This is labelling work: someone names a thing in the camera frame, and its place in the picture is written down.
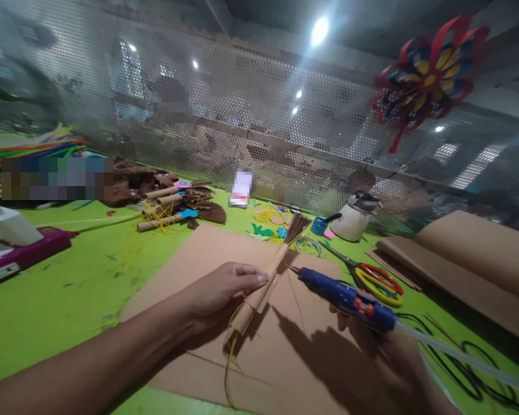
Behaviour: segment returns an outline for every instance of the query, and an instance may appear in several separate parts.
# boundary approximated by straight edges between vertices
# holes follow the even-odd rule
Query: ceiling
[[[519,0],[172,0],[193,6],[209,27],[269,50],[343,67],[372,80],[395,62],[409,39],[433,37],[460,14],[472,28],[491,27],[486,62],[475,90],[464,101],[519,118]],[[320,17],[329,20],[326,39],[310,47]]]
[[[225,0],[243,21],[310,36],[321,16],[331,21],[328,42],[387,58],[396,58],[409,39],[432,36],[459,14],[476,14],[492,0]]]

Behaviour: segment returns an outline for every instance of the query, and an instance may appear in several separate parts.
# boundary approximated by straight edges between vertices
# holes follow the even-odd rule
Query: ceiling light
[[[319,45],[323,39],[327,36],[329,32],[329,21],[326,17],[320,18],[313,28],[313,33],[311,34],[311,45],[317,46]]]

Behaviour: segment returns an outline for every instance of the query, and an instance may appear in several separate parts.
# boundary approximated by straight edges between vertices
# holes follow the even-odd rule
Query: craft table
[[[218,192],[213,201],[225,207],[226,193]],[[78,210],[65,205],[47,210],[24,210],[23,214],[35,225],[53,225],[66,231],[135,214],[133,210],[121,208],[115,209],[116,213],[108,217],[106,212],[109,210],[112,209],[95,201]],[[246,210],[226,208],[226,227],[240,233],[246,230],[252,232],[253,210],[253,207]],[[165,264],[191,232],[186,224],[175,224],[169,228],[167,235],[159,231],[138,233],[135,226],[138,221],[133,219],[84,232],[72,240],[70,249],[0,284],[0,379],[114,326],[125,301]],[[375,264],[364,251],[373,248],[379,238],[367,233],[367,240],[360,243],[349,243],[338,238],[330,243],[356,261]],[[323,257],[337,262],[343,278],[350,280],[344,263],[326,251]],[[519,377],[519,367],[494,347],[425,294],[405,284],[402,286],[405,294],[404,306],[400,311],[417,316],[430,312],[455,339],[478,344],[502,370]],[[483,402],[474,401],[452,381],[432,356],[428,355],[428,360],[466,414],[516,413],[513,409],[491,403],[486,395]],[[143,387],[115,411],[116,414],[131,415],[233,412],[224,406],[150,387]]]

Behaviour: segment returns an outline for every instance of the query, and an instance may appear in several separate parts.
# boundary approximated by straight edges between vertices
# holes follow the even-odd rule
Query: red yellow scissors
[[[372,294],[381,303],[391,307],[400,307],[403,304],[401,296],[404,294],[404,289],[382,269],[368,263],[353,261],[322,240],[319,243],[344,261],[359,289]]]

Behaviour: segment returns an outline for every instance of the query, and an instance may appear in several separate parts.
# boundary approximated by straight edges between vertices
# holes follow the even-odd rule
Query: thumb
[[[263,287],[267,281],[269,281],[269,277],[265,273],[242,275],[233,278],[228,288],[230,294],[234,295],[238,292],[257,290]]]

